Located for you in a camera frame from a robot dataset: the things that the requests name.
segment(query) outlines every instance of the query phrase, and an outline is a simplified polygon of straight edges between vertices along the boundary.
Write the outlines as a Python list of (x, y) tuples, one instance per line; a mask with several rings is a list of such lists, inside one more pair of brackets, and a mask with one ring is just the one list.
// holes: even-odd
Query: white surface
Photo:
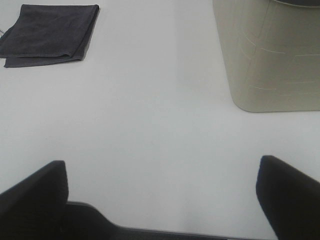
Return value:
[[(0, 28), (21, 2), (1, 1)], [(101, 6), (84, 61), (0, 67), (0, 192), (65, 160), (69, 199), (116, 224), (276, 239), (260, 157), (320, 180), (320, 112), (233, 104), (211, 0), (69, 2)]]

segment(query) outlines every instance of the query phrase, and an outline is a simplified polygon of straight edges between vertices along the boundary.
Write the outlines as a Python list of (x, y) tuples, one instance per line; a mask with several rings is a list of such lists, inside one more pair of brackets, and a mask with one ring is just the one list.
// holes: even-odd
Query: beige trash can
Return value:
[(234, 103), (320, 110), (320, 0), (213, 0)]

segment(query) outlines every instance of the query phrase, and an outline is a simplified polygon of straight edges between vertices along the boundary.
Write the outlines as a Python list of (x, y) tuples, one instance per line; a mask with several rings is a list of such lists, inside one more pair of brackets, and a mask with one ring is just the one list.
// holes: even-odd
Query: dark gray towel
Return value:
[(23, 4), (16, 23), (0, 38), (6, 68), (82, 60), (99, 11), (98, 5)]

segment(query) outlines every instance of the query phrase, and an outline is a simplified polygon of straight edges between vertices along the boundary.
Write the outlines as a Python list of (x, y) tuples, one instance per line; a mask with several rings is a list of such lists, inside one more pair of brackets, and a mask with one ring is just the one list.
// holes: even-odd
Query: black object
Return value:
[(53, 161), (0, 194), (0, 239), (55, 238), (67, 199), (65, 163)]
[(5, 67), (18, 68), (82, 60), (98, 5), (23, 4), (17, 22), (0, 38)]
[(227, 239), (121, 227), (92, 206), (67, 198), (65, 163), (53, 161), (0, 194), (0, 240)]
[(276, 0), (285, 4), (292, 4), (302, 7), (320, 7), (320, 0)]
[(320, 239), (319, 182), (274, 156), (264, 156), (256, 193), (279, 240)]

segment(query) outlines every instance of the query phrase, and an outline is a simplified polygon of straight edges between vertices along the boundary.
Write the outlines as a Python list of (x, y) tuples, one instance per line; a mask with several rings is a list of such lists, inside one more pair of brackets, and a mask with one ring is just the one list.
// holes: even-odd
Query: towel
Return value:
[(16, 23), (0, 38), (6, 68), (82, 60), (98, 5), (23, 4)]

